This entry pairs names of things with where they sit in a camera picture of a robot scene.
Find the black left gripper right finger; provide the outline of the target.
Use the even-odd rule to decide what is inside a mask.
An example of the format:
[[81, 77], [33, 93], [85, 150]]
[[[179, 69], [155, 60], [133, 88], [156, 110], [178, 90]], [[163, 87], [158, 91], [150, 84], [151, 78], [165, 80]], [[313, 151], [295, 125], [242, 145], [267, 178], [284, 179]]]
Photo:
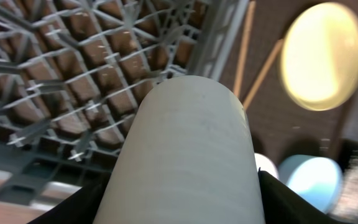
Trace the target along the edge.
[[264, 170], [258, 171], [266, 224], [346, 224], [310, 203]]

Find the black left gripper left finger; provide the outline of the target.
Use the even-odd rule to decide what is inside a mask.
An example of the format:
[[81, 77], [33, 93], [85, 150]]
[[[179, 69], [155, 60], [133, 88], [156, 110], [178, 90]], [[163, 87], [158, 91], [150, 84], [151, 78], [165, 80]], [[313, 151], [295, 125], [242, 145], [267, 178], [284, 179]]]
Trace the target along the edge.
[[103, 174], [100, 178], [85, 185], [51, 210], [30, 221], [29, 224], [92, 223], [110, 176], [110, 174]]

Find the light blue bowl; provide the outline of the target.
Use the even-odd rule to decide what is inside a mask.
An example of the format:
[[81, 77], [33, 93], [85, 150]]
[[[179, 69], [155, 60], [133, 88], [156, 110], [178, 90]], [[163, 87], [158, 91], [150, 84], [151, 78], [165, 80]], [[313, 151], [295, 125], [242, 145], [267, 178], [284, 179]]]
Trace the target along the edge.
[[283, 184], [323, 213], [329, 213], [339, 200], [343, 174], [330, 158], [290, 156], [279, 165], [278, 175]]

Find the white round bowl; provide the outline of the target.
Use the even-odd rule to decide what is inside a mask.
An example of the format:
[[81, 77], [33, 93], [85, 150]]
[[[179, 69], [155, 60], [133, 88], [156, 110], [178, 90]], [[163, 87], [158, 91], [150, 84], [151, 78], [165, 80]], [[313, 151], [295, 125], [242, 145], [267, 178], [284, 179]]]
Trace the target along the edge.
[[276, 165], [267, 156], [255, 153], [254, 157], [257, 171], [266, 171], [276, 179], [279, 179]]

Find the pale green plastic cup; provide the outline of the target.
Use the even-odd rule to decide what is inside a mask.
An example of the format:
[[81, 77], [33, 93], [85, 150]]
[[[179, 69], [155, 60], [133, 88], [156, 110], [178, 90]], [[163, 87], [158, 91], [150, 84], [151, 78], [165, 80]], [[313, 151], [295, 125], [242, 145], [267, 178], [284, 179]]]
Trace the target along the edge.
[[95, 223], [263, 223], [241, 102], [224, 85], [183, 76], [142, 101]]

